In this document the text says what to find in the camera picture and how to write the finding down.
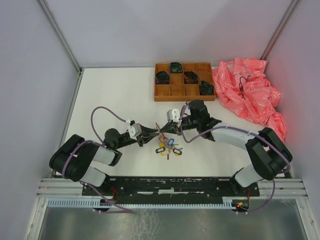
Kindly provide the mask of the keyring bunch with red opener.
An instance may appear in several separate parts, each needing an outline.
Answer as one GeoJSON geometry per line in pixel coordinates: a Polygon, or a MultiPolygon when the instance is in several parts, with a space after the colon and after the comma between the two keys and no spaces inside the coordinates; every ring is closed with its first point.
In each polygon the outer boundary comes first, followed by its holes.
{"type": "Polygon", "coordinates": [[[174,138],[168,138],[164,133],[159,133],[158,135],[158,148],[155,150],[156,154],[162,157],[166,157],[167,160],[170,159],[170,154],[179,157],[183,154],[182,148],[177,148],[174,138]]]}

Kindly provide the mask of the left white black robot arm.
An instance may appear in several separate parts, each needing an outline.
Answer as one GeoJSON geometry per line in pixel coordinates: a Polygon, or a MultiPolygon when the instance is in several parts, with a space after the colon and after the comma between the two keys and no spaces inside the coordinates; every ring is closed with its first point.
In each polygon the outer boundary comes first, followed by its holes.
{"type": "Polygon", "coordinates": [[[118,149],[132,144],[143,147],[158,135],[157,129],[139,123],[129,126],[124,133],[115,128],[108,129],[102,144],[74,134],[53,154],[49,167],[74,182],[87,182],[99,195],[106,195],[111,183],[105,179],[107,175],[104,172],[91,166],[92,162],[113,167],[122,157],[118,149]]]}

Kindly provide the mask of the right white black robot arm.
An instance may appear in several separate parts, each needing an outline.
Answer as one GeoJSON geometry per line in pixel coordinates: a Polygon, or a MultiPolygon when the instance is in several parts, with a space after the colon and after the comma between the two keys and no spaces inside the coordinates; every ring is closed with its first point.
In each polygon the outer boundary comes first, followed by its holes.
{"type": "Polygon", "coordinates": [[[237,171],[229,183],[231,193],[236,196],[242,195],[257,181],[272,181],[277,175],[291,170],[291,152],[269,127],[251,131],[228,125],[210,116],[204,101],[199,99],[186,103],[181,110],[169,110],[167,119],[161,133],[183,136],[185,131],[195,129],[198,134],[193,141],[202,137],[247,151],[251,163],[237,171]]]}

